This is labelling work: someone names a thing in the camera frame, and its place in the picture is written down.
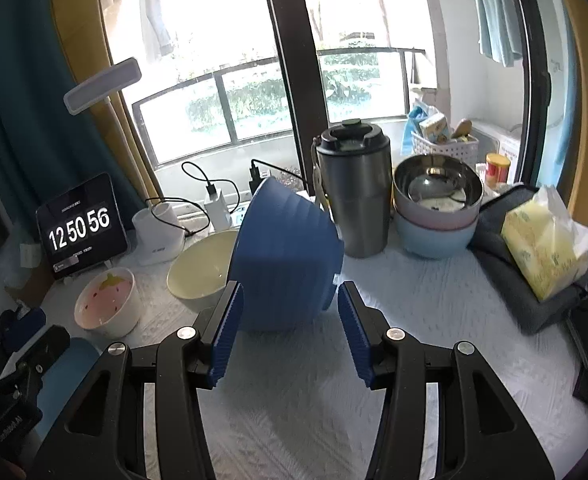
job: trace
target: white label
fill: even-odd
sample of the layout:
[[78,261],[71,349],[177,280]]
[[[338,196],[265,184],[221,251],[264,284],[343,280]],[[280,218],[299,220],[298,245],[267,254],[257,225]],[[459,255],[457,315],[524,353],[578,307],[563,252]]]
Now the white label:
[[21,267],[36,269],[40,265],[40,244],[21,244]]

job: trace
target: black cable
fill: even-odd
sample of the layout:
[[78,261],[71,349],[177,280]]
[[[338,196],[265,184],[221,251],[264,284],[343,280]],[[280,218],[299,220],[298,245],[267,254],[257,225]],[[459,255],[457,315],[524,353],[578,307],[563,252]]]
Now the black cable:
[[262,164],[263,166],[267,166],[268,168],[272,168],[273,170],[279,170],[282,171],[283,173],[286,173],[288,175],[291,175],[293,177],[296,177],[298,180],[300,180],[303,184],[305,183],[305,179],[300,176],[297,175],[296,173],[294,173],[293,171],[289,171],[289,170],[285,170],[284,168],[279,168],[278,166],[274,166],[273,164],[270,164],[269,162],[265,162],[264,160],[258,160],[257,158],[253,158],[250,163],[252,166],[255,166],[255,163],[259,163]]
[[[186,198],[171,197],[171,196],[165,196],[165,197],[151,196],[150,198],[146,198],[145,202],[146,203],[151,202],[152,200],[159,200],[160,201],[158,204],[154,204],[151,206],[149,212],[152,214],[152,216],[163,224],[170,225],[171,227],[176,227],[177,229],[182,229],[183,231],[185,231],[185,237],[194,236],[195,234],[198,234],[202,231],[205,231],[205,229],[207,229],[209,227],[209,224],[211,223],[211,220],[209,219],[209,215],[207,214],[207,211],[205,211],[205,209],[203,209],[202,206],[200,206],[198,203],[192,202],[191,200],[187,200]],[[162,218],[158,218],[158,216],[156,216],[156,214],[154,213],[154,210],[156,209],[156,206],[161,205],[162,203],[165,203],[165,202],[186,203],[186,204],[191,204],[194,207],[197,207],[198,209],[200,209],[203,212],[203,214],[205,215],[205,218],[207,218],[207,224],[205,225],[205,227],[202,227],[201,229],[198,229],[196,231],[190,231],[189,229],[187,229],[187,227],[183,227],[182,225],[172,224],[171,222],[165,221]]]
[[[190,165],[194,166],[195,168],[197,168],[197,170],[199,170],[200,173],[202,173],[205,178],[199,178],[197,176],[193,176],[193,174],[191,174],[191,173],[188,173],[187,170],[185,169],[185,164],[190,164]],[[234,211],[236,211],[238,209],[238,206],[241,205],[241,192],[238,190],[238,186],[236,185],[236,183],[233,180],[229,180],[228,178],[209,179],[207,177],[207,175],[205,174],[205,172],[202,170],[202,168],[198,164],[194,164],[190,160],[186,160],[185,162],[183,162],[181,164],[181,170],[183,170],[184,174],[192,177],[194,180],[198,180],[199,182],[206,182],[208,186],[210,186],[212,182],[229,182],[232,186],[234,186],[234,190],[236,192],[236,205],[234,206],[234,209],[232,209],[230,211],[230,213],[233,213]]]

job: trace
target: blue curtain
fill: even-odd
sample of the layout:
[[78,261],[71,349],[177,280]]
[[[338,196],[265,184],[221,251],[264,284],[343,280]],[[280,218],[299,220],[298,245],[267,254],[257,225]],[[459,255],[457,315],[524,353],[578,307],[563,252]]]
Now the blue curtain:
[[110,174],[127,228],[144,206],[90,112],[69,115],[75,85],[50,0],[0,0],[0,196],[35,236],[37,207],[98,173]]
[[542,147],[540,170],[538,171],[538,187],[558,186],[574,129],[574,120],[576,119],[579,66],[577,63],[576,43],[567,9],[564,12],[564,19],[567,25],[567,70],[569,71],[567,88],[565,89],[564,117],[562,118],[562,123],[558,126],[558,132],[555,131],[555,127],[547,127],[544,146]]

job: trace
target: gray pouch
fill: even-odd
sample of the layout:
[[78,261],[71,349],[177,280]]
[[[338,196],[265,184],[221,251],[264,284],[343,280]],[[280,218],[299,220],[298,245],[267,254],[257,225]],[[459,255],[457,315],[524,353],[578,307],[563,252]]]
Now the gray pouch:
[[538,301],[527,280],[500,236],[505,215],[531,200],[536,189],[516,186],[480,208],[478,226],[469,249],[474,253],[494,288],[525,334],[534,334],[551,324],[566,319],[588,296],[587,272],[572,285],[551,298]]

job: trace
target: yellow bowl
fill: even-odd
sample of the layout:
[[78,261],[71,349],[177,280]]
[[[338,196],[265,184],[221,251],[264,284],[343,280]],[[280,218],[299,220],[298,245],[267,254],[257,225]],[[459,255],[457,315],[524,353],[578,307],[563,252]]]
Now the yellow bowl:
[[167,288],[192,311],[216,306],[227,285],[237,231],[214,233],[191,245],[171,264]]

